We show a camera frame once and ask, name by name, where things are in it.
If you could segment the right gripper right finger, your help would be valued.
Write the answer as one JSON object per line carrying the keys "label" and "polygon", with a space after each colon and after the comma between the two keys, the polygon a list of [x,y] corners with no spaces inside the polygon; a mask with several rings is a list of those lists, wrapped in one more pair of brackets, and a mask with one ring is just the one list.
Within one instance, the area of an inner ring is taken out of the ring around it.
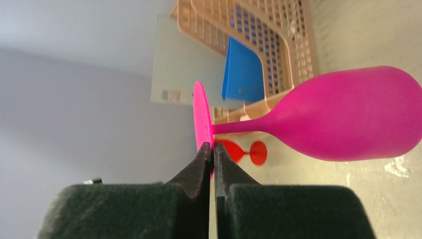
{"label": "right gripper right finger", "polygon": [[365,209],[349,188],[262,185],[214,145],[217,236],[220,239],[373,239]]}

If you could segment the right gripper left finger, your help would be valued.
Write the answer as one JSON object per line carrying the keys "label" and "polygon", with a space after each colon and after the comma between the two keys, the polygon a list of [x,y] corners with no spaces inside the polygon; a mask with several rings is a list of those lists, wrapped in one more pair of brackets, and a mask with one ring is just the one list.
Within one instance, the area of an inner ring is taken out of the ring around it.
{"label": "right gripper left finger", "polygon": [[39,239],[206,239],[209,236],[211,147],[168,182],[75,184],[61,190]]}

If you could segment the red wine glass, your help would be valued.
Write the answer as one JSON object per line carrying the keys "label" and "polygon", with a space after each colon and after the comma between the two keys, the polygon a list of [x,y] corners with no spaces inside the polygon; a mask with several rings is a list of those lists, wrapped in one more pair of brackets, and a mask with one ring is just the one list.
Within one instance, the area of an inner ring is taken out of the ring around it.
{"label": "red wine glass", "polygon": [[244,151],[237,143],[228,139],[215,139],[215,142],[222,143],[231,159],[238,163],[245,155],[248,155],[254,165],[260,166],[266,162],[267,147],[262,141],[252,143],[248,151]]}

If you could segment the pink wine glass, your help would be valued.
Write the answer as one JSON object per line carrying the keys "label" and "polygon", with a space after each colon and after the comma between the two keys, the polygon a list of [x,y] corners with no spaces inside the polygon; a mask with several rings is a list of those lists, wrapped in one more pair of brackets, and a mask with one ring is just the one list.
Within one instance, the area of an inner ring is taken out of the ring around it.
{"label": "pink wine glass", "polygon": [[213,124],[201,82],[193,90],[197,146],[216,134],[264,132],[293,150],[324,161],[394,158],[422,138],[422,88],[392,66],[316,76],[289,91],[269,113]]}

